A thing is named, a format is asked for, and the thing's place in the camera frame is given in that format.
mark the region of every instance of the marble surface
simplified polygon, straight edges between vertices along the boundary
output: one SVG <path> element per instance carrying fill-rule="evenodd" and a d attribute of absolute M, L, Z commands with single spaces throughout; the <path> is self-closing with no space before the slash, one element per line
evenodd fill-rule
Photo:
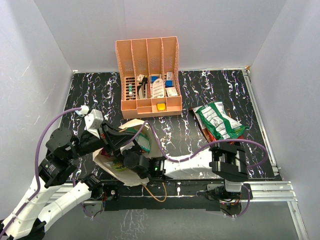
<path fill-rule="evenodd" d="M 182 95 L 182 115 L 153 117 L 148 120 L 153 124 L 162 142 L 162 147 L 170 156 L 181 156 L 195 152 L 206 143 L 190 108 L 195 108 L 212 101 L 223 101 L 231 117 L 242 125 L 248 126 L 244 138 L 264 145 L 261 130 L 245 84 L 241 70 L 199 70 L 180 71 L 179 83 Z M 114 126 L 127 120 L 121 113 L 121 82 L 118 72 L 77 73 L 72 78 L 70 92 L 65 109 L 87 105 L 98 109 L 107 116 Z M 61 126 L 73 129 L 80 135 L 85 121 L 77 115 L 67 114 L 61 120 Z M 244 144 L 249 165 L 262 160 L 262 151 L 252 145 Z M 101 180 L 112 179 L 92 161 L 89 154 L 76 161 L 78 170 L 71 178 L 84 177 L 95 173 Z M 252 179 L 274 178 L 270 162 L 249 170 Z"/>

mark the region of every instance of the white wall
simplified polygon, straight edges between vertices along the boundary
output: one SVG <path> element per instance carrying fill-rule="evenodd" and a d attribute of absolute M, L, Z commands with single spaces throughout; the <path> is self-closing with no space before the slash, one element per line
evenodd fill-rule
<path fill-rule="evenodd" d="M 34 1 L 1 0 L 0 16 L 0 219 L 4 219 L 31 183 L 38 139 L 63 110 L 72 71 Z"/>
<path fill-rule="evenodd" d="M 311 240 L 320 236 L 320 2 L 287 1 L 251 68 L 281 175 L 292 181 Z"/>
<path fill-rule="evenodd" d="M 116 40 L 169 36 L 181 70 L 251 65 L 285 0 L 35 2 L 71 69 L 108 72 L 118 71 Z"/>

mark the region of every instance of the green bag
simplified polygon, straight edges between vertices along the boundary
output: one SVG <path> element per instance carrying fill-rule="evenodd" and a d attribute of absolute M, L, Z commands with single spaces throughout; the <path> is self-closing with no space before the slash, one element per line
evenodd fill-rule
<path fill-rule="evenodd" d="M 222 101 L 208 103 L 196 113 L 217 140 L 237 139 L 249 128 L 229 117 Z"/>

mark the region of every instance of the black marble table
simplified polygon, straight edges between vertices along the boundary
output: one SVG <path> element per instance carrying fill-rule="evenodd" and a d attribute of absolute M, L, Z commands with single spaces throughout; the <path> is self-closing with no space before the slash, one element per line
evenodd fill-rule
<path fill-rule="evenodd" d="M 241 70 L 180 71 L 179 83 L 182 95 L 182 115 L 148 118 L 156 129 L 166 153 L 181 156 L 195 152 L 206 143 L 198 124 L 189 111 L 212 101 L 223 101 L 231 117 L 248 126 L 244 138 L 264 145 L 256 114 Z M 73 75 L 65 109 L 87 105 L 107 116 L 114 126 L 127 120 L 121 113 L 121 82 L 118 72 L 77 73 Z M 75 113 L 65 115 L 62 127 L 73 129 L 75 135 L 84 131 L 85 121 Z M 251 165 L 262 160 L 263 152 L 253 144 L 244 144 L 247 162 Z M 70 176 L 81 178 L 94 173 L 101 180 L 112 179 L 92 161 L 89 154 L 77 162 L 78 170 Z M 270 162 L 249 170 L 252 179 L 273 179 Z"/>

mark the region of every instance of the table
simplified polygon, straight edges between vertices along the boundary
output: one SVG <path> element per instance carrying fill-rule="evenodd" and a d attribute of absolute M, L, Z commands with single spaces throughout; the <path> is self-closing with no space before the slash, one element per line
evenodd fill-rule
<path fill-rule="evenodd" d="M 244 138 L 264 145 L 250 94 L 242 70 L 195 70 L 179 71 L 182 95 L 182 115 L 147 118 L 156 130 L 166 153 L 181 156 L 195 152 L 206 143 L 193 114 L 189 111 L 212 101 L 223 101 L 231 117 L 248 126 Z M 121 113 L 121 82 L 118 72 L 75 73 L 72 77 L 65 109 L 87 105 L 106 115 L 114 126 L 127 120 Z M 85 121 L 75 113 L 62 117 L 61 126 L 73 130 L 75 135 L 84 131 Z M 244 144 L 247 162 L 251 165 L 262 160 L 262 150 L 251 144 Z M 92 161 L 91 154 L 76 162 L 78 170 L 70 176 L 81 178 L 94 173 L 102 181 L 112 177 Z M 270 162 L 249 169 L 251 179 L 273 179 Z"/>

